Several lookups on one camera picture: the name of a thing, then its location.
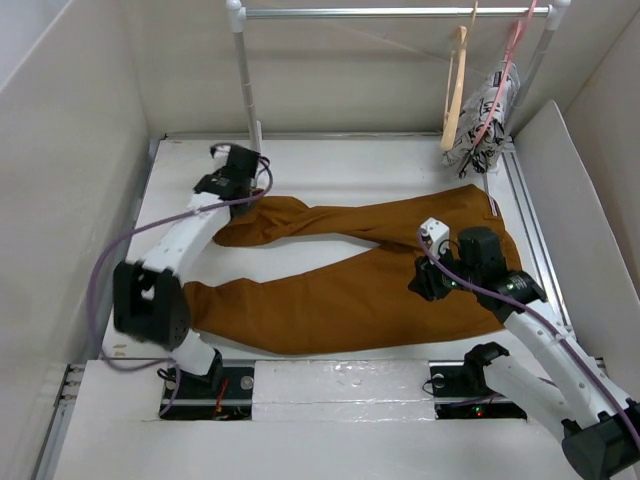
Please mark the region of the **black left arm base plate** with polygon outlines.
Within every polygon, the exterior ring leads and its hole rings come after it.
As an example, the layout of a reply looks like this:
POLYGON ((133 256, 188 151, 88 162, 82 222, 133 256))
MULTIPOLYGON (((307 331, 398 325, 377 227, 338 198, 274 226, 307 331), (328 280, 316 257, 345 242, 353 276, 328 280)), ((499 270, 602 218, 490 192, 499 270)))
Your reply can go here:
POLYGON ((175 369, 160 369, 163 393, 159 405, 160 418, 167 421, 245 421, 252 419, 254 362, 228 362, 222 369, 217 390, 181 376, 175 383, 175 369))

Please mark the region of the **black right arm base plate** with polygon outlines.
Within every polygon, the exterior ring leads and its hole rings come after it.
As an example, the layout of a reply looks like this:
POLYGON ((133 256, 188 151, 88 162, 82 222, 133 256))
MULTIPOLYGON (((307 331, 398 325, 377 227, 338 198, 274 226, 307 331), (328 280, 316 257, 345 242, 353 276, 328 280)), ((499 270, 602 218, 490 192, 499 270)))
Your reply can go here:
POLYGON ((463 361, 430 361, 423 391, 434 401, 437 420, 527 420, 523 409, 489 389, 463 361))

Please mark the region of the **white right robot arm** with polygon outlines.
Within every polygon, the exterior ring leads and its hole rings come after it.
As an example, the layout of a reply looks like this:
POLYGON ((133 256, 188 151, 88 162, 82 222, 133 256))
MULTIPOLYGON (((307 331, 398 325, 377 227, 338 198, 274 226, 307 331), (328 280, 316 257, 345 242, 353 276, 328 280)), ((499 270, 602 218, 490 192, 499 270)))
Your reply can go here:
POLYGON ((458 290, 472 293, 533 355, 548 377, 531 373, 501 345, 468 351, 462 381, 515 403, 560 444, 583 479, 609 479, 639 461, 639 403, 613 382, 554 316, 542 287, 508 267, 496 233, 471 227, 450 239, 430 218, 417 231, 424 254, 415 260, 410 291, 427 301, 458 290))

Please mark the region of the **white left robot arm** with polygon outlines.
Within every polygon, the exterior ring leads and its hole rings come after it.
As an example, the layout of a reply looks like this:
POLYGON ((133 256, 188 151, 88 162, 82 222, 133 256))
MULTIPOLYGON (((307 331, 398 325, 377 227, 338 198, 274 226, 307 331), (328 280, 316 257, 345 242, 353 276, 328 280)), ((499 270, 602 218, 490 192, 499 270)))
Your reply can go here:
POLYGON ((215 234, 260 197, 256 179, 269 164, 237 144, 216 144, 210 154, 217 169, 193 187, 186 211, 168 222, 169 230, 139 260, 122 261, 113 273, 115 330, 161 347, 177 363, 174 372, 205 397, 222 387, 222 355, 196 333, 182 276, 215 234))

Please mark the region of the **brown trousers with striped trim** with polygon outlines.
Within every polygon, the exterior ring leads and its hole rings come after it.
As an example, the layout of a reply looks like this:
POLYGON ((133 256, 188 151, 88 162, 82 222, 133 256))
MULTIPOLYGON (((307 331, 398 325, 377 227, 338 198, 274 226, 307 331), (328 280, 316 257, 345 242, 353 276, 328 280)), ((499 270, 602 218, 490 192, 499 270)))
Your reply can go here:
POLYGON ((184 293, 198 330, 283 355, 329 354, 447 342, 497 331, 475 298, 456 292, 428 302, 410 291, 428 218, 453 233, 495 232, 510 268, 521 265, 503 220, 473 185, 360 207, 310 207, 289 196, 260 199, 215 235, 223 247, 255 247, 295 236, 342 234, 373 243, 343 261, 264 283, 246 278, 219 286, 189 282, 184 293))

